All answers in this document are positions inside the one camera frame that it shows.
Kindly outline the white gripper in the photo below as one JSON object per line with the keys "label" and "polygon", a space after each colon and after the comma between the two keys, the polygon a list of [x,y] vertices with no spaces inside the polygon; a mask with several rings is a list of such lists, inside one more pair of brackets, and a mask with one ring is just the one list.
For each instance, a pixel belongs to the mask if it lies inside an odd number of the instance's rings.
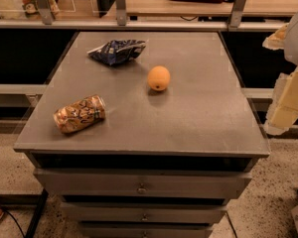
{"label": "white gripper", "polygon": [[[298,12],[289,24],[267,37],[262,46],[270,50],[283,50],[285,58],[298,65]],[[264,130],[269,135],[281,135],[298,119],[298,66],[290,73],[281,73],[275,82]]]}

